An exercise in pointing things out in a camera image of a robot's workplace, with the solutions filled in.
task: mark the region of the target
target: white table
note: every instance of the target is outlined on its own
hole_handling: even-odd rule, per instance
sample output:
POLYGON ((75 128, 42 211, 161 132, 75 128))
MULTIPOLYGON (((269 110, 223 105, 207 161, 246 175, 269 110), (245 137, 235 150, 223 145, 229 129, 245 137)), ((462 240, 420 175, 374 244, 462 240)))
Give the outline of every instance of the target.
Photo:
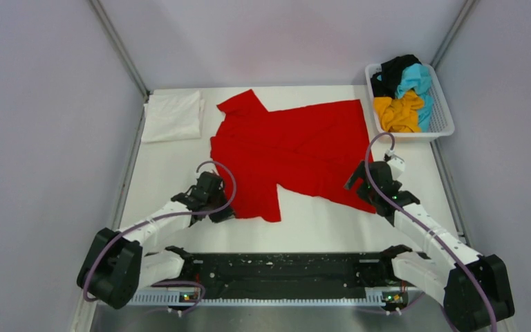
MULTIPOLYGON (((121 227, 133 225, 145 218, 161 208, 173 195, 195 183, 196 166, 210 159, 209 139, 225 118, 216 105, 248 89, 254 89, 263 105, 271 111, 359 99, 370 139, 378 133, 374 128, 372 106, 365 86, 201 89, 206 101, 203 137, 199 140, 140 146, 121 227)), ((374 144, 374 159, 381 159, 388 146, 381 142, 374 144)), ((403 189, 417 196, 435 220, 456 235, 430 144, 396 143, 395 152, 406 161, 406 172, 399 178, 403 189)), ((253 218, 214 224, 206 218, 186 230, 174 233, 169 238, 169 244, 183 247, 189 252, 378 252, 401 243, 420 250, 377 215, 320 197, 297 194, 280 186, 278 195, 282 217, 279 223, 253 218)))

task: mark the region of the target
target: blue cloth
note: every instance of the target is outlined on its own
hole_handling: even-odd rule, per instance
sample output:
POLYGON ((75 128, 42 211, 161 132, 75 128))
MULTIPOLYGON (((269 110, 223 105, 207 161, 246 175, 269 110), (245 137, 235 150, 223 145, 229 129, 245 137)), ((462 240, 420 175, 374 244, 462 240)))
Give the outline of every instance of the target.
POLYGON ((429 69, 422 64, 413 64, 402 72, 402 81, 396 89, 396 98, 402 98, 404 94, 411 89, 418 97, 425 101, 425 106, 418 110, 418 126, 423 132, 429 130, 430 120, 432 116, 432 106, 434 100, 428 94, 432 85, 432 78, 430 76, 429 69))

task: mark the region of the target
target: yellow cloth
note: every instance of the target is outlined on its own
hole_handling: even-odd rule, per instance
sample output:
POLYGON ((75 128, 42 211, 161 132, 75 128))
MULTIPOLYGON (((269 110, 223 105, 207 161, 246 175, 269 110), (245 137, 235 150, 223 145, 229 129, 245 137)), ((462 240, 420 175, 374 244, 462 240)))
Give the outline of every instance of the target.
POLYGON ((417 110, 424 106, 425 101, 414 90, 409 90, 400 99, 373 99, 373 108, 380 118, 382 129, 394 133, 421 133, 417 110))

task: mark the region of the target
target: laundry basket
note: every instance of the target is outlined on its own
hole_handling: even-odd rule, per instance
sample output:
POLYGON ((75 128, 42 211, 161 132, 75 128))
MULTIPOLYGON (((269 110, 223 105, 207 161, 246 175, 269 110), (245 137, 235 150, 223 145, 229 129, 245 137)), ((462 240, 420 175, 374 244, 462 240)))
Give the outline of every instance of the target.
MULTIPOLYGON (((423 64, 429 69, 432 85, 429 89, 429 95, 434 99, 434 105, 432 106, 432 117, 429 125, 428 132, 422 133, 393 133, 395 139, 399 142, 402 141, 425 141, 431 142, 441 136, 449 136, 455 131, 455 125, 453 124, 453 118, 451 117, 451 111, 445 100, 445 94, 440 87, 438 78, 434 68, 428 64, 423 64)), ((371 98, 373 105, 373 89, 371 88, 371 76, 382 71, 381 64, 370 64, 365 67, 365 76, 367 79, 367 89, 369 91, 369 97, 371 98)), ((375 119, 375 127, 380 133, 384 130, 380 124, 378 114, 373 110, 373 118, 375 119)))

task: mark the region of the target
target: red shirt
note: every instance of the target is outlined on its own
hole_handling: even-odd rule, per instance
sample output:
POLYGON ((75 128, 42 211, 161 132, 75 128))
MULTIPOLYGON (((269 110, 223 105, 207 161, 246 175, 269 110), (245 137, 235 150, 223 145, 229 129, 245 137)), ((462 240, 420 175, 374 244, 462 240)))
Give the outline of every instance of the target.
MULTIPOLYGON (((369 137, 359 100, 269 112, 253 90, 218 105, 225 120, 211 138, 211 157, 237 181, 237 218, 280 221, 276 185, 375 212, 343 188, 365 157, 369 137)), ((230 197, 232 182, 218 167, 230 197)))

